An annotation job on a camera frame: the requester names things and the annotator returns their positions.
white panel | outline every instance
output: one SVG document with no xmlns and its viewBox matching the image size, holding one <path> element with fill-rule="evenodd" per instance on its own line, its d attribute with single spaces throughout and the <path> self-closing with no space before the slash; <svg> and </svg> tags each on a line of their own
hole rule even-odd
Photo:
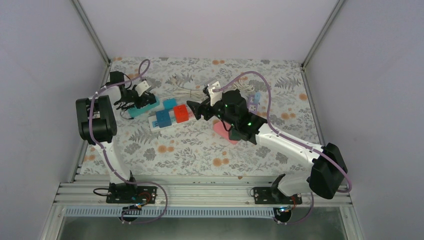
<svg viewBox="0 0 424 240">
<path fill-rule="evenodd" d="M 104 63 L 69 1 L 0 1 L 0 233 L 38 239 Z"/>
<path fill-rule="evenodd" d="M 307 66 L 366 239 L 422 239 L 424 1 L 348 0 Z"/>
<path fill-rule="evenodd" d="M 80 0 L 111 57 L 302 62 L 337 0 Z"/>
</svg>

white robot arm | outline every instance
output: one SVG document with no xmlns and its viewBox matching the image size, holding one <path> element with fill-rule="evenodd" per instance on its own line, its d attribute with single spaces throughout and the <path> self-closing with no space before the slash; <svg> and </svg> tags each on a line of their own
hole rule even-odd
<svg viewBox="0 0 424 240">
<path fill-rule="evenodd" d="M 92 108 L 93 97 L 81 98 L 75 103 L 79 135 L 99 152 L 103 163 L 109 171 L 110 183 L 106 199 L 107 203 L 132 203 L 139 200 L 138 187 L 135 184 L 128 183 L 135 182 L 135 179 L 130 169 L 123 162 L 120 152 L 115 148 L 114 137 L 117 134 L 116 110 L 142 108 L 157 101 L 156 97 L 148 92 L 150 85 L 147 81 L 143 80 L 139 84 L 134 85 L 132 89 L 126 88 L 122 84 L 123 82 L 124 74 L 122 72 L 111 72 L 108 87 L 104 87 L 100 91 L 100 96 L 94 99 L 91 130 L 94 139 L 100 144 L 96 144 L 90 134 L 89 112 Z"/>
<path fill-rule="evenodd" d="M 219 82 L 209 84 L 203 92 L 208 96 L 203 102 L 187 101 L 197 120 L 206 121 L 215 116 L 231 125 L 230 140 L 249 141 L 276 150 L 296 160 L 307 171 L 280 175 L 271 188 L 273 197 L 287 198 L 298 193 L 314 192 L 322 198 L 332 199 L 347 173 L 345 162 L 337 146 L 313 144 L 274 127 L 267 119 L 249 112 L 246 99 L 238 89 L 226 92 Z"/>
</svg>

teal block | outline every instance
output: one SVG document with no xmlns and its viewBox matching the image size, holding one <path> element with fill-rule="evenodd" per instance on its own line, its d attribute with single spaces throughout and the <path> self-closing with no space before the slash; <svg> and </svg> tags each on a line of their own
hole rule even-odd
<svg viewBox="0 0 424 240">
<path fill-rule="evenodd" d="M 166 99 L 163 101 L 163 108 L 172 110 L 177 105 L 177 100 L 175 98 Z"/>
<path fill-rule="evenodd" d="M 127 111 L 128 111 L 128 114 L 131 116 L 131 118 L 135 118 L 135 117 L 140 116 L 141 114 L 144 114 L 145 112 L 147 112 L 147 111 L 149 111 L 153 108 L 156 108 L 157 106 L 159 106 L 160 103 L 161 103 L 160 100 L 156 97 L 156 102 L 153 103 L 153 104 L 149 104 L 149 105 L 144 106 L 142 108 L 133 107 L 133 108 L 128 109 Z"/>
</svg>

cyan block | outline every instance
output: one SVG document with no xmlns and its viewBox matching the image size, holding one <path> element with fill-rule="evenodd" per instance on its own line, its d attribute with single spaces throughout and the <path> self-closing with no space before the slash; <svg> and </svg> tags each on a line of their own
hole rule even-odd
<svg viewBox="0 0 424 240">
<path fill-rule="evenodd" d="M 131 118 L 135 118 L 135 117 L 140 116 L 141 114 L 144 114 L 145 112 L 147 112 L 147 111 L 149 111 L 153 108 L 156 108 L 157 106 L 159 106 L 160 103 L 161 103 L 160 100 L 156 97 L 156 102 L 153 103 L 153 104 L 146 105 L 142 108 L 132 107 L 132 108 L 128 109 L 127 111 L 128 111 L 128 114 L 131 116 Z"/>
<path fill-rule="evenodd" d="M 253 103 L 254 104 L 258 104 L 259 103 L 259 100 L 261 100 L 261 93 L 260 92 L 257 92 L 257 93 L 254 94 Z"/>
<path fill-rule="evenodd" d="M 170 98 L 163 101 L 163 108 L 172 110 L 177 105 L 177 100 L 175 98 Z"/>
<path fill-rule="evenodd" d="M 159 125 L 159 128 L 164 128 L 164 127 L 170 126 L 172 124 L 170 112 L 167 109 L 157 111 L 156 112 L 156 121 L 157 121 L 157 125 Z"/>
</svg>

floral fabric surface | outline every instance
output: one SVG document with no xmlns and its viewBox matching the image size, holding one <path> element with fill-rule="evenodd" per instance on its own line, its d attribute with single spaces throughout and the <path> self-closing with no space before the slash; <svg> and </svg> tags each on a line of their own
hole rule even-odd
<svg viewBox="0 0 424 240">
<path fill-rule="evenodd" d="M 118 57 L 111 71 L 121 71 L 130 78 L 136 76 L 145 57 Z M 205 83 L 219 80 L 225 86 L 242 72 L 256 71 L 271 86 L 271 122 L 283 131 L 311 143 L 318 143 L 318 134 L 302 80 L 300 64 L 286 60 L 149 58 L 151 65 L 144 75 L 154 87 L 158 98 L 172 95 L 176 78 L 180 87 L 201 90 Z M 242 81 L 261 93 L 258 115 L 266 117 L 268 93 L 262 80 L 253 74 Z M 177 98 L 184 104 L 189 98 Z M 239 141 L 233 145 L 213 130 L 219 120 L 200 119 L 179 127 L 151 132 L 148 117 L 159 107 L 135 119 L 115 115 L 117 135 L 115 144 L 133 174 L 187 176 L 278 176 L 305 171 L 304 166 L 266 146 Z M 81 174 L 107 174 L 99 153 L 88 146 Z"/>
</svg>

